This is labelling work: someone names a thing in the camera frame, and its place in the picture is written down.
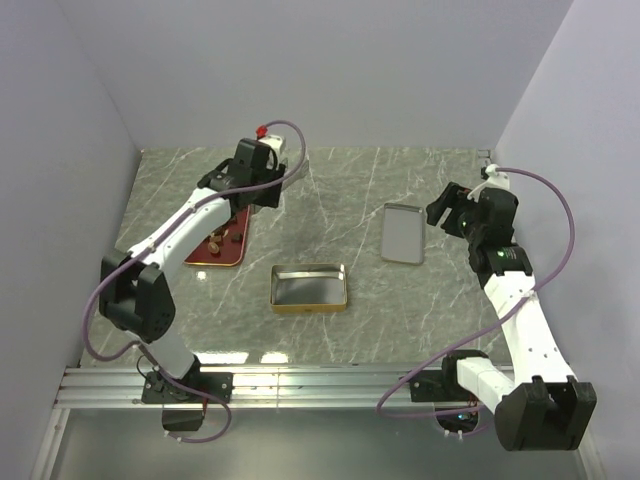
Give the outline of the metal tongs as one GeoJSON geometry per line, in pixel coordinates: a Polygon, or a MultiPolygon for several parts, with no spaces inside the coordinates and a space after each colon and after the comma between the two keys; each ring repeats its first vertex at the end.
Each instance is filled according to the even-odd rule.
{"type": "Polygon", "coordinates": [[[309,155],[306,154],[302,161],[288,168],[283,176],[282,188],[286,190],[298,180],[303,179],[309,172],[309,155]]]}

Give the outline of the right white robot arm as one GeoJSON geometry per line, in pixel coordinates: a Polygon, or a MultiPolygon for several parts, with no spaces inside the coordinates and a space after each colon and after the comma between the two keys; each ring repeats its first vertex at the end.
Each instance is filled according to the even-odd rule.
{"type": "Polygon", "coordinates": [[[501,320],[512,361],[507,377],[482,353],[454,351],[443,360],[443,393],[472,393],[492,413],[507,451],[575,450],[597,403],[551,333],[526,251],[514,237],[517,197],[504,188],[472,191],[449,183],[426,208],[428,224],[468,244],[469,264],[501,320]]]}

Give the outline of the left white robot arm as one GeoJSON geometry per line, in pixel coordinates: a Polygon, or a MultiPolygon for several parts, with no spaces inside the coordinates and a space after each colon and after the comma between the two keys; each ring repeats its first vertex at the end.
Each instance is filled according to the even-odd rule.
{"type": "Polygon", "coordinates": [[[177,401],[193,400],[203,383],[197,356],[172,326],[176,306],[169,280],[207,235],[236,214],[252,206],[278,206],[285,148],[277,135],[240,140],[234,155],[205,174],[146,240],[102,260],[99,313],[139,344],[177,401]]]}

